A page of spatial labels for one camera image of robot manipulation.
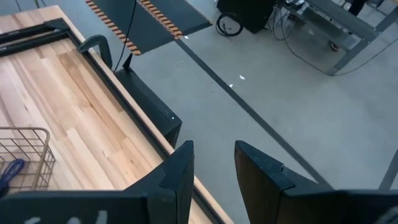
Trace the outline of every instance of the gray floor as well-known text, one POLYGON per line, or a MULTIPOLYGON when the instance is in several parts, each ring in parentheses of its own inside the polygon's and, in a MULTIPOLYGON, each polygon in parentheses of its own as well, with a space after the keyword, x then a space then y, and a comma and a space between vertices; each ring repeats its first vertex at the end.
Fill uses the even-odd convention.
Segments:
MULTIPOLYGON (((213 0, 188 1, 215 21, 218 11, 213 0)), ((23 10, 34 7, 31 0, 19 2, 23 10)), ((85 37, 105 35, 116 63, 122 43, 83 0, 45 2, 60 5, 85 37)), ((17 11, 13 0, 0 8, 0 14, 17 11)), ((367 7, 360 18, 375 25, 383 15, 367 7)), ((394 24, 345 70, 361 65, 396 38, 394 24)), ((209 27, 183 41, 334 188, 379 187, 398 147, 398 44, 353 73, 329 77, 293 56, 284 42, 265 31, 254 35, 244 30, 226 38, 209 27)), ((289 45, 322 69, 342 55, 331 52, 327 40, 308 27, 295 30, 289 45)), ((178 144, 194 140, 196 175, 236 223, 248 219, 234 171, 235 140, 245 140, 311 178, 176 43, 134 57, 132 68, 180 116, 178 144)), ((398 179, 392 188, 398 189, 398 179)))

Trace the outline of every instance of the power cord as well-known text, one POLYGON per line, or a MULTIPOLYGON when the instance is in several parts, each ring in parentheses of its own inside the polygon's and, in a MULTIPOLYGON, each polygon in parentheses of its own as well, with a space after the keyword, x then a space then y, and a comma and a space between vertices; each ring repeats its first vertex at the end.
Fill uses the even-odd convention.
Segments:
POLYGON ((21 7, 20 7, 20 5, 19 5, 19 3, 18 3, 18 0, 15 0, 15 3, 17 3, 17 6, 18 6, 19 11, 22 12, 21 7))
POLYGON ((383 51, 385 51, 387 48, 389 48, 392 44, 394 44, 395 42, 398 41, 398 38, 396 38, 394 41, 392 41, 390 44, 388 44, 386 47, 384 47, 380 52, 378 52, 377 54, 373 55, 373 57, 371 57, 369 60, 365 61, 364 63, 362 63, 360 66, 356 67, 355 69, 352 69, 352 70, 350 70, 350 71, 348 71, 348 72, 344 72, 344 73, 341 73, 341 74, 332 75, 332 74, 329 74, 329 73, 327 73, 327 72, 324 72, 322 69, 320 69, 320 68, 314 66, 314 65, 311 64, 310 62, 308 62, 308 61, 306 61, 305 59, 303 59, 302 57, 298 56, 298 55, 290 48, 290 46, 289 46, 289 44, 287 43, 287 40, 286 40, 286 38, 288 38, 289 36, 288 36, 288 37, 285 37, 284 26, 283 26, 283 20, 282 20, 282 36, 283 36, 283 39, 282 39, 282 40, 285 41, 285 44, 286 44, 287 48, 290 50, 290 52, 291 52, 294 56, 296 56, 298 59, 302 60, 303 62, 305 62, 305 63, 308 64, 309 66, 313 67, 315 70, 318 70, 319 72, 322 72, 323 74, 329 75, 329 76, 346 75, 346 74, 349 74, 349 73, 351 73, 351 72, 357 71, 358 69, 360 69, 361 67, 363 67, 364 65, 366 65, 367 63, 369 63, 371 60, 373 60, 374 58, 376 58, 377 56, 379 56, 381 53, 383 53, 383 51))
POLYGON ((132 21, 133 21, 133 18, 134 18, 134 14, 135 14, 135 12, 136 12, 136 6, 137 6, 137 0, 134 0, 134 6, 132 7, 132 12, 131 12, 130 24, 129 24, 129 28, 128 28, 128 30, 127 30, 126 38, 124 39, 124 44, 123 44, 123 48, 122 48, 122 53, 120 54, 119 61, 118 61, 118 63, 116 64, 116 67, 114 68, 113 73, 116 72, 116 70, 117 70, 118 67, 119 67, 120 61, 121 61, 122 58, 123 58, 124 48, 126 47, 127 38, 129 37, 129 33, 130 33, 132 21))
POLYGON ((242 25, 242 22, 241 22, 240 18, 235 13, 226 12, 226 13, 222 13, 218 17, 218 19, 216 21, 216 30, 217 30, 217 33, 219 33, 220 35, 222 35, 224 37, 235 37, 235 36, 239 35, 243 31, 243 25, 242 25), (233 19, 234 21, 236 21, 239 24, 238 31, 236 31, 234 33, 229 33, 227 31, 227 28, 225 27, 225 23, 223 21, 223 19, 225 17, 229 17, 229 18, 233 19))

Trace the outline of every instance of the table leg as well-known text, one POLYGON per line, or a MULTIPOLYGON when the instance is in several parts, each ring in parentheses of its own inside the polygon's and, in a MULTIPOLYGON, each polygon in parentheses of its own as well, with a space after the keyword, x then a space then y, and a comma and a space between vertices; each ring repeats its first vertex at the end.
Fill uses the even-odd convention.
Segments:
POLYGON ((347 54, 345 54, 337 63, 328 71, 331 76, 336 75, 336 73, 346 66, 357 54, 359 54, 365 47, 370 44, 367 40, 359 41, 355 47, 353 47, 347 54))
POLYGON ((377 26, 376 30, 380 33, 384 32, 391 24, 398 19, 398 7, 396 7, 390 14, 386 16, 377 26))

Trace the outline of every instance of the wooden table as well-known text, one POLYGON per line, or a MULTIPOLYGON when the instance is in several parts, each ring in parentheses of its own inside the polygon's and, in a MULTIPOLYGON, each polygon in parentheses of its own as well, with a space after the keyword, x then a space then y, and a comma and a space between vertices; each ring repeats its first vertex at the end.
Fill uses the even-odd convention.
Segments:
MULTIPOLYGON (((0 32, 60 17, 83 42, 58 6, 1 16, 0 32)), ((90 54, 163 148, 173 153, 100 56, 93 49, 90 54)), ((0 126, 38 126, 50 131, 49 145, 57 161, 49 189, 125 189, 162 162, 70 39, 0 58, 0 126)), ((196 177, 195 187, 224 222, 232 223, 196 177)), ((210 223, 194 200, 190 223, 210 223)))

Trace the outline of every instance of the black rubber mat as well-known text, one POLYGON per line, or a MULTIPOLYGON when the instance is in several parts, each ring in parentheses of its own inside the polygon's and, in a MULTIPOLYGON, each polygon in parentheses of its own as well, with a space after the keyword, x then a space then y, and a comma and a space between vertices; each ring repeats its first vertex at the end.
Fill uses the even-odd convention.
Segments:
MULTIPOLYGON (((90 7, 105 23, 114 23, 118 27, 114 30, 115 34, 127 34, 134 0, 87 2, 96 5, 90 7)), ((209 21, 185 0, 137 0, 128 38, 137 47, 136 52, 143 54, 210 25, 209 21)))

